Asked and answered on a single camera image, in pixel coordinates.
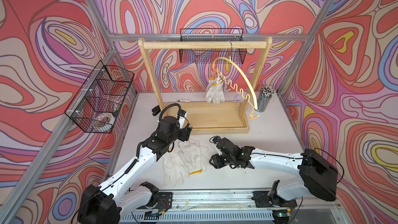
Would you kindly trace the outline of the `white glove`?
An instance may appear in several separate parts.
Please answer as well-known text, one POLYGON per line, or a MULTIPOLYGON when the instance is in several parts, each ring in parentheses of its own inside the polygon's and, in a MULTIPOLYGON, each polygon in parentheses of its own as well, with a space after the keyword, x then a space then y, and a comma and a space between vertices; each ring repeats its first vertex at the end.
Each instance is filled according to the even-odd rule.
POLYGON ((214 104, 220 104, 225 101, 223 84, 223 80, 218 80, 212 85, 212 102, 214 104))
POLYGON ((179 142, 179 158, 186 165, 186 170, 190 175, 204 173, 207 171, 209 162, 206 153, 209 151, 207 146, 201 145, 198 140, 179 142))
POLYGON ((212 101, 214 92, 217 89, 217 85, 218 85, 218 78, 211 77, 209 79, 209 83, 208 83, 207 89, 206 89, 206 94, 204 96, 204 99, 206 102, 210 103, 212 101))
POLYGON ((182 185, 185 179, 190 177, 188 167, 185 162, 172 153, 163 156, 164 168, 164 184, 166 186, 175 187, 177 184, 182 185))

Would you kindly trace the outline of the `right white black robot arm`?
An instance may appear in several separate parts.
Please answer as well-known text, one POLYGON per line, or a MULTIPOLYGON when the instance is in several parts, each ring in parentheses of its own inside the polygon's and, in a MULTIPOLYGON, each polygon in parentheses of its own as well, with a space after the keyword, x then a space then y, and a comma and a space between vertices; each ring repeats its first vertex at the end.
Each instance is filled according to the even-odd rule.
POLYGON ((254 192, 257 207, 296 207, 296 199, 314 196, 320 200, 336 200, 338 169, 313 149, 302 153, 278 153, 252 146, 238 147, 227 138, 214 136, 210 142, 218 153, 209 163, 215 169, 269 169, 294 177, 275 180, 270 191, 254 192))

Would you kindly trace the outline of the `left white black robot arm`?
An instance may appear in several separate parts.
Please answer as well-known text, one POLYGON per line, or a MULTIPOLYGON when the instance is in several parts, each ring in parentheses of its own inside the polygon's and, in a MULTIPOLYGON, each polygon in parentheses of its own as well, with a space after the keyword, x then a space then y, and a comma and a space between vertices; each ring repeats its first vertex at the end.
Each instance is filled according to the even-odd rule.
POLYGON ((164 117, 125 166, 99 186, 89 185, 82 194, 75 219, 81 224, 117 224, 135 209, 155 205, 158 188, 153 184, 144 182, 132 192, 128 189, 170 151, 175 141, 188 140, 192 128, 186 117, 164 117))

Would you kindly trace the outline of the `beige clothes peg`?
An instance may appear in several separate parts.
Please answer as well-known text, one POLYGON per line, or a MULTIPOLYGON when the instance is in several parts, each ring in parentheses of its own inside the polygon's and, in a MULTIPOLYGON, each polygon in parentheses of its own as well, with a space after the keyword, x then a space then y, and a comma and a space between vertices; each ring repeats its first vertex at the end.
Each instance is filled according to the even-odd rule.
POLYGON ((259 117, 259 115, 250 114, 249 117, 248 117, 248 120, 253 120, 253 119, 256 119, 258 117, 259 117))

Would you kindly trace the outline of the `purple clothes peg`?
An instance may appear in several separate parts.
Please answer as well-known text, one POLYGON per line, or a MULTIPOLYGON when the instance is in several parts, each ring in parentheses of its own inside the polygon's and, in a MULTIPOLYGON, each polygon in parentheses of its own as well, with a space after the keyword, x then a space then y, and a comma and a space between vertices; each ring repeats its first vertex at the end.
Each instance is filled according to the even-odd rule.
POLYGON ((241 102, 241 99, 240 99, 239 95, 234 97, 234 102, 241 102))

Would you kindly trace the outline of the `tape roll in basket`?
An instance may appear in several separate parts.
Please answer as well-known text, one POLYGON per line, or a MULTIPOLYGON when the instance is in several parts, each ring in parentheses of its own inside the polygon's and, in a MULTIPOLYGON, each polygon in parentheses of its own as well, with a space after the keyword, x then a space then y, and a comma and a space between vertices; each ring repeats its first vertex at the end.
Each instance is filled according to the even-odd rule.
POLYGON ((94 128, 106 131, 111 129, 113 124, 115 123, 115 117, 111 113, 101 113, 93 120, 94 128))

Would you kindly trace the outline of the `mesh pencil cup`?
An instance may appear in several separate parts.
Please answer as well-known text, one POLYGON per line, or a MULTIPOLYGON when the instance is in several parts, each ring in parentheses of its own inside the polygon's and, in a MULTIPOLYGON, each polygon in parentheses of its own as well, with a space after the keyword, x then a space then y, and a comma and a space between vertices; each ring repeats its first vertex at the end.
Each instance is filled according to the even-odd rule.
POLYGON ((258 104, 257 112, 262 113, 265 111, 268 102, 270 101, 274 93, 275 90, 270 86, 261 88, 259 96, 257 98, 257 104, 258 104))

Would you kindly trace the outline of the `aluminium front rail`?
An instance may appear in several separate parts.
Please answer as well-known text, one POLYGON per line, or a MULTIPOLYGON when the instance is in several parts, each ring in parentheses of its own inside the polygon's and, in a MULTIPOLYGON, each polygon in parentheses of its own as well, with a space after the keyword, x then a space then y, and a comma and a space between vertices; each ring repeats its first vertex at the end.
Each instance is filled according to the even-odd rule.
POLYGON ((297 207, 257 208, 254 191, 267 189, 172 190, 169 209, 135 209, 118 224, 347 224, 339 203, 314 197, 296 199, 297 207))

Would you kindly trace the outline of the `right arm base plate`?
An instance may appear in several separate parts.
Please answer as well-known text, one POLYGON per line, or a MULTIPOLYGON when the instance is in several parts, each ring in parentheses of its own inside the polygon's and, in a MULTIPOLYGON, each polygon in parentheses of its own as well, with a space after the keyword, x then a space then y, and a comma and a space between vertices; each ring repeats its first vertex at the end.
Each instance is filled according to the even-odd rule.
POLYGON ((294 209, 297 207, 296 200, 287 201, 269 191, 254 191, 251 199, 255 202, 257 208, 282 207, 294 209))

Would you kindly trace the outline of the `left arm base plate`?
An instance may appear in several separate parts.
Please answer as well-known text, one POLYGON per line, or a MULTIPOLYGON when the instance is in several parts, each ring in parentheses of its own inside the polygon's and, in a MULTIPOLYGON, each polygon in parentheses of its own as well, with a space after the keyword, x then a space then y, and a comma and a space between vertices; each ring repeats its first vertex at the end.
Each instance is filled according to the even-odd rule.
POLYGON ((172 207, 173 193, 171 191, 160 192, 152 196, 149 203, 138 209, 169 209, 172 207))

